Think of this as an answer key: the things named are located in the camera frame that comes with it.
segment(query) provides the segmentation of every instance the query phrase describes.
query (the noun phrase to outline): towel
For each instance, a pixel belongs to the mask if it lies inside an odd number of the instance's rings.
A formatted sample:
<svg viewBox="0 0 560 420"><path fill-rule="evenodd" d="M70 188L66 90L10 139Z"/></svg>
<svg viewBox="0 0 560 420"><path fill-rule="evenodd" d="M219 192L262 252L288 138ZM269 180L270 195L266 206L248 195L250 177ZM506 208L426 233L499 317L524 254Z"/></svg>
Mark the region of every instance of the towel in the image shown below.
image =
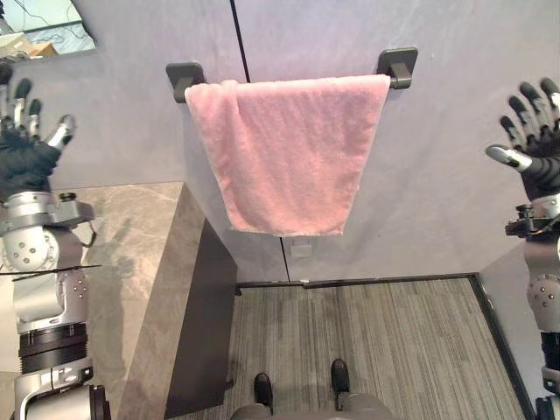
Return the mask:
<svg viewBox="0 0 560 420"><path fill-rule="evenodd" d="M233 228L342 235L389 83L378 74L189 87Z"/></svg>

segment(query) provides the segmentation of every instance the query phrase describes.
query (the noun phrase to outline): shoe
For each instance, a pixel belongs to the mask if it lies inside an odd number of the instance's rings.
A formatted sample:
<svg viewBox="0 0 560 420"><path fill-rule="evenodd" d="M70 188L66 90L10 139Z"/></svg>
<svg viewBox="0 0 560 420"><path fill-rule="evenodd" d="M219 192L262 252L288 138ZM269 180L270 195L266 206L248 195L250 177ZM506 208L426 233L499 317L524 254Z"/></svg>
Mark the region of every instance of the shoe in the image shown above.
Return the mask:
<svg viewBox="0 0 560 420"><path fill-rule="evenodd" d="M264 372L255 376L255 401L259 404L265 405L270 409L270 415L274 414L272 408L272 385L270 378Z"/></svg>
<svg viewBox="0 0 560 420"><path fill-rule="evenodd" d="M336 410L340 411L339 395L343 392L350 392L348 366L342 359L335 360L331 365L331 384L335 397Z"/></svg>

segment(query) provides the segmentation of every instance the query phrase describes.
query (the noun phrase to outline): towel bar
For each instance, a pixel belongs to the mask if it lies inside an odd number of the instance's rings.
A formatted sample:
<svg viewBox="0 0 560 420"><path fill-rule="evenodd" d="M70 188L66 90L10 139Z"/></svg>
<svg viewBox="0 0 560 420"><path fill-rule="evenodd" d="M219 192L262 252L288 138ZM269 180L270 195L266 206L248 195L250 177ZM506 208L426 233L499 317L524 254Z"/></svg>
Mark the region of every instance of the towel bar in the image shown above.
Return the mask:
<svg viewBox="0 0 560 420"><path fill-rule="evenodd" d="M385 50L379 56L377 74L391 76L390 87L407 89L412 83L412 72L417 63L418 50L414 46ZM206 83L204 71L199 63L174 63L165 68L173 86L176 103L185 103L185 89L199 83Z"/></svg>
<svg viewBox="0 0 560 420"><path fill-rule="evenodd" d="M391 88L408 89L417 63L418 50L414 46L385 50L379 56L377 74L391 76Z"/></svg>

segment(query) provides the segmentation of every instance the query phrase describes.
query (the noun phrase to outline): marble countertop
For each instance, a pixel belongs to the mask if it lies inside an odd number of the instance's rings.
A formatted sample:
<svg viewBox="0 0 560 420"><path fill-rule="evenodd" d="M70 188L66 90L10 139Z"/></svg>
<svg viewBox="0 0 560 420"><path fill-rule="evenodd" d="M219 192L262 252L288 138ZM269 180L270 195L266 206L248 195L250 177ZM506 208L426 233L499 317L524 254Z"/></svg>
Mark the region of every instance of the marble countertop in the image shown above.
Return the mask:
<svg viewBox="0 0 560 420"><path fill-rule="evenodd" d="M179 182L73 191L96 216L84 263L102 265L86 270L90 383L106 387L113 418L163 418L204 215ZM0 373L0 418L17 375Z"/></svg>

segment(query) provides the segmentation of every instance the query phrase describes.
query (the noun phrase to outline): striped carpet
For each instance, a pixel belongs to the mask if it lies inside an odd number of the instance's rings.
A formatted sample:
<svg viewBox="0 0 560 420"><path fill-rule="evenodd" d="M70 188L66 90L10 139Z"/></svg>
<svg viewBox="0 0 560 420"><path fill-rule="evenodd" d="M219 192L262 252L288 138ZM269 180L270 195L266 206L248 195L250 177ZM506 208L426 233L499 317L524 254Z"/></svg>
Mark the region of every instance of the striped carpet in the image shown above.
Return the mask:
<svg viewBox="0 0 560 420"><path fill-rule="evenodd" d="M252 403L260 371L277 413L330 409L337 357L351 390L378 396L402 419L523 419L467 279L244 289L230 346L234 387L222 406L177 419L229 419Z"/></svg>

